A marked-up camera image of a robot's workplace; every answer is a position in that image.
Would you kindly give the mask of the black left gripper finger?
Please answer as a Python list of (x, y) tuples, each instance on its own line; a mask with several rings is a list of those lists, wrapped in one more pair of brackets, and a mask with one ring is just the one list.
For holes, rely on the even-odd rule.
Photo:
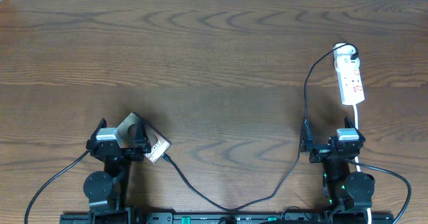
[(100, 129), (105, 128), (106, 126), (107, 126), (106, 120), (102, 118), (100, 123), (96, 127), (95, 131), (89, 137), (89, 140), (96, 140), (97, 133), (100, 131)]
[(146, 134), (145, 125), (143, 120), (139, 120), (136, 126), (134, 135), (135, 145), (142, 150), (144, 154), (151, 153), (151, 145)]

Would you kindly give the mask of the bronze Galaxy smartphone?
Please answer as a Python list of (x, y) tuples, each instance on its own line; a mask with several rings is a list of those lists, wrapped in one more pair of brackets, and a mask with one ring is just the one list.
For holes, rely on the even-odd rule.
[(163, 154), (171, 147), (171, 142), (147, 120), (139, 116), (136, 112), (131, 112), (118, 126), (118, 133), (129, 146), (138, 148), (134, 143), (134, 135), (139, 120), (144, 121), (146, 134), (151, 145), (151, 153), (144, 154), (144, 157), (151, 164), (156, 164)]

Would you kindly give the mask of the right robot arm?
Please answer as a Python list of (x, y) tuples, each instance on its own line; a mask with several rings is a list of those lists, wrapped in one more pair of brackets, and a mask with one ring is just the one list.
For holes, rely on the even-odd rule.
[(316, 144), (308, 120), (302, 123), (300, 148), (309, 154), (309, 162), (323, 166), (323, 189), (330, 207), (323, 218), (329, 223), (372, 223), (372, 196), (375, 180), (362, 171), (350, 170), (366, 141), (350, 118), (344, 128), (325, 144)]

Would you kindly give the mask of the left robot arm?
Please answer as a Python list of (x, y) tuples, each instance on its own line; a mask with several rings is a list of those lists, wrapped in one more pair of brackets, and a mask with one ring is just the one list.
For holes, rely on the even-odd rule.
[(145, 223), (135, 207), (127, 207), (126, 194), (133, 162), (142, 162), (150, 152), (145, 121), (126, 125), (124, 130), (109, 128), (102, 119), (86, 143), (90, 156), (104, 163), (103, 171), (90, 174), (84, 181), (90, 223)]

